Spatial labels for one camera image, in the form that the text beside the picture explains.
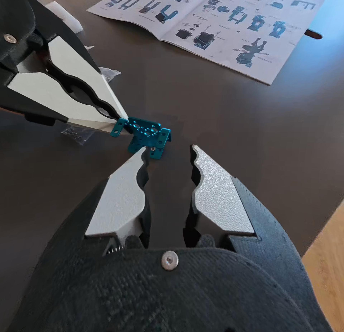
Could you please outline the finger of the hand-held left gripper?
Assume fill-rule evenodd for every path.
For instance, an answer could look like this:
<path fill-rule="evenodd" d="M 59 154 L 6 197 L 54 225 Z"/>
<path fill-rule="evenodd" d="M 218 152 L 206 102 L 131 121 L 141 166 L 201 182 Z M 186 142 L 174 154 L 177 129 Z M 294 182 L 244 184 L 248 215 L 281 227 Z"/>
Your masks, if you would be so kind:
<path fill-rule="evenodd" d="M 42 72 L 17 74 L 10 83 L 10 89 L 52 108 L 67 117 L 70 125 L 110 133 L 119 119 L 113 114 L 101 114 L 94 106 L 77 102 L 56 79 Z"/>
<path fill-rule="evenodd" d="M 75 86 L 79 85 L 84 89 L 97 106 L 100 107 L 101 102 L 105 104 L 105 107 L 102 107 L 104 110 L 111 106 L 109 115 L 128 119 L 127 113 L 101 72 L 91 66 L 65 40 L 57 36 L 48 43 L 48 48 L 51 63 L 58 72 L 76 80 Z"/>

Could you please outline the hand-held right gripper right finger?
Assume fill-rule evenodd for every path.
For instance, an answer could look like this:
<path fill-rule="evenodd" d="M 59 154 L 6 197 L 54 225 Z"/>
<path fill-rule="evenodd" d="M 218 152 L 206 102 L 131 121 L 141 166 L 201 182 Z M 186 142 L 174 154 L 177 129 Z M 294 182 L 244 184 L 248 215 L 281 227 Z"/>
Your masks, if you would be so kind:
<path fill-rule="evenodd" d="M 210 235 L 216 247 L 230 247 L 229 235 L 255 237 L 230 173 L 197 145 L 190 146 L 190 154 L 195 189 L 183 228 L 186 247 L 196 247 L 204 235 Z"/>

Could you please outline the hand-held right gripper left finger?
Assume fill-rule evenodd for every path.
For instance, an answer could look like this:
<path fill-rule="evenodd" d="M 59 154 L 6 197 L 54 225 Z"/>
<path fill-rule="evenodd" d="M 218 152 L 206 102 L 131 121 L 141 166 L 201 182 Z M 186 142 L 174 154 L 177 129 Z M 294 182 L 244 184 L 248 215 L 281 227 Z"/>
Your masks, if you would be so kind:
<path fill-rule="evenodd" d="M 151 212 L 144 187 L 148 182 L 150 151 L 140 148 L 107 180 L 85 237 L 114 236 L 123 247 L 135 235 L 149 245 Z"/>

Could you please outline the blue metal bracket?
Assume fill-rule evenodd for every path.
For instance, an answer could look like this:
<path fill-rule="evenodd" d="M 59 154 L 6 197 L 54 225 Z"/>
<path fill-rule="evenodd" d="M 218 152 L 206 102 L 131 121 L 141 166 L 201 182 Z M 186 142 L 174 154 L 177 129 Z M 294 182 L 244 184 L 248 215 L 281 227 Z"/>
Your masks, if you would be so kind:
<path fill-rule="evenodd" d="M 166 142 L 171 141 L 171 130 L 162 128 L 160 123 L 128 117 L 127 119 L 119 118 L 114 125 L 110 135 L 118 137 L 120 133 L 126 130 L 133 135 L 133 138 L 128 146 L 128 151 L 135 154 L 142 147 L 148 147 L 150 157 L 153 159 L 160 159 Z"/>

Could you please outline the clear plastic bag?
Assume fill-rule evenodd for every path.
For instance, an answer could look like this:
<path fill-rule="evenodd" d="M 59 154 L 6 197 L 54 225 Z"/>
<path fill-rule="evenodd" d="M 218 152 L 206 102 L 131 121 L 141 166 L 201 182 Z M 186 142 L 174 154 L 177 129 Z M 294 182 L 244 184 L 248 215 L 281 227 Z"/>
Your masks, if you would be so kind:
<path fill-rule="evenodd" d="M 122 74 L 120 71 L 113 70 L 110 68 L 99 67 L 99 69 L 101 71 L 101 75 L 103 76 L 103 78 L 106 80 L 107 83 L 110 83 L 114 79 L 114 77 Z"/>

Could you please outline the white foam piece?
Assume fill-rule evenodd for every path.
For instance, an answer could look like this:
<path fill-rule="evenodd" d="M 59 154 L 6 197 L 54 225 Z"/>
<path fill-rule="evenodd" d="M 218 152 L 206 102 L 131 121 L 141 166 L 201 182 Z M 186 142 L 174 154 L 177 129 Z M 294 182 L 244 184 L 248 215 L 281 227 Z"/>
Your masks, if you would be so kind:
<path fill-rule="evenodd" d="M 79 20 L 77 20 L 56 1 L 46 4 L 45 7 L 58 16 L 75 34 L 83 31 L 83 27 Z"/>

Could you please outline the small clear bag of hardware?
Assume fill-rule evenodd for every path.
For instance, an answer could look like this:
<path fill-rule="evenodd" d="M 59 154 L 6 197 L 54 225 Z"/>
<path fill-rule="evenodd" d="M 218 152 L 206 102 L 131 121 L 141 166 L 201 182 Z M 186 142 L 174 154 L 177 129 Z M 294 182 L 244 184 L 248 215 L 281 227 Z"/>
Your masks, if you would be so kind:
<path fill-rule="evenodd" d="M 91 128 L 77 126 L 68 126 L 63 131 L 61 131 L 61 134 L 74 140 L 79 145 L 84 145 L 94 133 L 95 131 Z"/>

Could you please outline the illustrated instruction booklet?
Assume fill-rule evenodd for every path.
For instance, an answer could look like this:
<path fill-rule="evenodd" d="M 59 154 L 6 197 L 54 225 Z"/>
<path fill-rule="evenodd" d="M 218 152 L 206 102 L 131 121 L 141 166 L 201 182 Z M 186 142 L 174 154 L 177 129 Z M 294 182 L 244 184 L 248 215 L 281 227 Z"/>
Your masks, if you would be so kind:
<path fill-rule="evenodd" d="M 87 11 L 271 85 L 324 0 L 101 0 Z"/>

